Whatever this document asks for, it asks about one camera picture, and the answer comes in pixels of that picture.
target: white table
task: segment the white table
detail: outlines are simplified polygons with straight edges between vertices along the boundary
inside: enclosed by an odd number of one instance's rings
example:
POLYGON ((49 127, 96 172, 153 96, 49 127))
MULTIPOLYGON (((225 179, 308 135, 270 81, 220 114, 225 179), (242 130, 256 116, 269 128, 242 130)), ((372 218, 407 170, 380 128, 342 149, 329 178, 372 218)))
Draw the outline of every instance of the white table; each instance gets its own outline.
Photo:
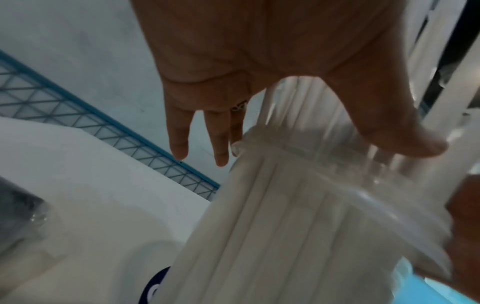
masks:
POLYGON ((75 250, 1 304, 138 303, 209 202, 84 131, 0 118, 0 175, 52 204, 75 250))

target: finger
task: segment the finger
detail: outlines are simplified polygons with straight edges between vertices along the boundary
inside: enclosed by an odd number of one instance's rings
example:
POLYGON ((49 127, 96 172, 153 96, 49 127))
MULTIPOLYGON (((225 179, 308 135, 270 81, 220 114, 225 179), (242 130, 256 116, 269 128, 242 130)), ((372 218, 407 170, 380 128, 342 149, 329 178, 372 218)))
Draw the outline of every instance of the finger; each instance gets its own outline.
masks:
POLYGON ((165 113, 171 153, 175 159, 183 160, 189 154, 190 125, 195 111, 179 108, 178 103, 166 91, 165 113))
POLYGON ((400 21, 381 32, 324 80, 358 131, 378 147, 411 157, 442 154, 446 141, 425 129, 410 92, 400 21))
POLYGON ((205 123, 210 135, 213 153, 217 166, 223 167, 229 163, 230 111, 204 111, 205 123))
POLYGON ((247 113, 248 101, 238 104, 231 111, 231 126, 230 126, 230 144, 242 140, 244 135, 244 119, 247 113))

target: white surface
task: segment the white surface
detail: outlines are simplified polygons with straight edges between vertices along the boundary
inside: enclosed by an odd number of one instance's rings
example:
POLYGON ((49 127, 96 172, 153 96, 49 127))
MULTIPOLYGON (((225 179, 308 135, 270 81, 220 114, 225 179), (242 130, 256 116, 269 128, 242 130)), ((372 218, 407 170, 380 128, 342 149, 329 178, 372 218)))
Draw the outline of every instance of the white surface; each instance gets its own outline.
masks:
MULTIPOLYGON (((0 49, 170 151, 162 84, 128 0, 1 0, 0 49)), ((250 103, 245 130, 263 94, 250 103)), ((234 162, 215 165, 202 113, 185 162, 218 183, 234 162)))
POLYGON ((74 253, 1 304, 136 303, 209 202, 84 131, 0 118, 0 175, 50 202, 74 253))

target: bundle of straws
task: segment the bundle of straws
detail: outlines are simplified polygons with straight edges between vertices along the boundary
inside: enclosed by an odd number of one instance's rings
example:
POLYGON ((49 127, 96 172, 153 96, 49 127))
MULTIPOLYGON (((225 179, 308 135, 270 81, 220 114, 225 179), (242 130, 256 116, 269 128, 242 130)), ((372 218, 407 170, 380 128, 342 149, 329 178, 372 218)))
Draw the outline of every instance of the bundle of straws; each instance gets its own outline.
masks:
MULTIPOLYGON (((410 66, 422 65, 410 71, 417 96, 464 4, 441 0, 411 44, 410 66)), ((428 160, 363 141, 321 79, 269 88, 257 126, 234 147, 240 157, 228 182, 152 303, 387 304, 412 265, 448 277, 445 204, 480 159, 480 117, 459 129, 479 71, 477 38, 424 120, 451 138, 446 154, 428 160)))

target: white wall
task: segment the white wall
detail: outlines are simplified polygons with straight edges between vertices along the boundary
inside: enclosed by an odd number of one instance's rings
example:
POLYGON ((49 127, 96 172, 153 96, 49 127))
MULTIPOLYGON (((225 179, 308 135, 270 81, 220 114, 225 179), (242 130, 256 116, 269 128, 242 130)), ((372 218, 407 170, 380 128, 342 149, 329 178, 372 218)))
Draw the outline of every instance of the white wall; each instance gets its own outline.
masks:
MULTIPOLYGON (((0 49, 170 151, 162 84, 128 0, 2 0, 0 49)), ((201 113, 185 163, 219 183, 233 164, 215 166, 201 113)))

